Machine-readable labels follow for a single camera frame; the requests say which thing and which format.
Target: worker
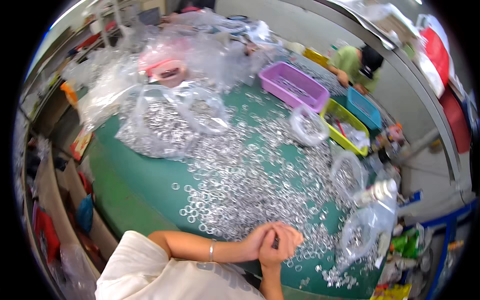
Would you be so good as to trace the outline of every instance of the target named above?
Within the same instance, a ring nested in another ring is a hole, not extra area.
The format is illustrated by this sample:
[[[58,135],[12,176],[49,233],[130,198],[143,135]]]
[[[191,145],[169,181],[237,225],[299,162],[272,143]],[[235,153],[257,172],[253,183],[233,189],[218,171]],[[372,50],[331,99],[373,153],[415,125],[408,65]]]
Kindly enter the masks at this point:
[[[282,222],[262,224],[237,242],[180,231],[155,231],[148,238],[127,231],[97,281],[95,296],[98,300],[282,300],[281,263],[302,242],[302,234]],[[256,259],[263,274],[258,289],[240,275],[240,268],[228,264]]]
[[[177,10],[175,10],[168,16],[163,16],[162,22],[172,22],[172,18],[175,18],[175,16],[179,13],[194,12],[205,7],[214,10],[215,1],[216,0],[180,0],[177,6]]]
[[[353,46],[340,48],[328,61],[327,69],[336,75],[338,82],[348,87],[349,82],[362,95],[373,93],[380,78],[379,70],[384,58],[370,46],[361,49]]]

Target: white bottle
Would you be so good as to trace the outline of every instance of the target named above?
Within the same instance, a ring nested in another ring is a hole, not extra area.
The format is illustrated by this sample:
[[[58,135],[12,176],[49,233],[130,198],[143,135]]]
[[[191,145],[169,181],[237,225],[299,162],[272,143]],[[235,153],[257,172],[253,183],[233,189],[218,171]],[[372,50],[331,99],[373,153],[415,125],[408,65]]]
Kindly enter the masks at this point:
[[[354,196],[357,207],[366,207],[374,201],[384,201],[396,197],[395,180],[389,179],[374,183],[369,189]]]

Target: blue plastic bag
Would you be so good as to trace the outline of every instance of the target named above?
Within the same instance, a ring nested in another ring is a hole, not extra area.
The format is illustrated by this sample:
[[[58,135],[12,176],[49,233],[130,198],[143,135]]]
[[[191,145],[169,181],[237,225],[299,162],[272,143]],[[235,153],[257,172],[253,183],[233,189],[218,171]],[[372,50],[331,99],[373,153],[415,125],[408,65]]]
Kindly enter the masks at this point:
[[[93,201],[92,195],[89,194],[82,199],[75,214],[78,225],[87,233],[92,229],[93,220]]]

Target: blue plastic basket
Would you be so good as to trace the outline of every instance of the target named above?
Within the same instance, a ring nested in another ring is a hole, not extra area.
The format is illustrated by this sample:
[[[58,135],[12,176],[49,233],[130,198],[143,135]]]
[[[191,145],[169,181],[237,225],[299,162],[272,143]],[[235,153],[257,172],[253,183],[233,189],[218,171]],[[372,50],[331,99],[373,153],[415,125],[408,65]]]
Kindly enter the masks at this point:
[[[347,109],[370,129],[382,127],[378,109],[356,89],[348,88]]]

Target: green shirt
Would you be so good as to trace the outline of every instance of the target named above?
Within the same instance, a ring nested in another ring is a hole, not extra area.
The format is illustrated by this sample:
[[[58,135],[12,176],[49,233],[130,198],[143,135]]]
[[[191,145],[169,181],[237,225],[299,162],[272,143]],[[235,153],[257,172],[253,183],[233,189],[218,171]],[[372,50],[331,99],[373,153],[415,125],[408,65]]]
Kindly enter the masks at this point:
[[[328,64],[347,73],[350,82],[363,85],[370,93],[373,93],[380,78],[378,69],[373,72],[373,79],[368,79],[360,74],[361,63],[357,54],[357,48],[353,46],[340,48],[335,55],[329,59]]]

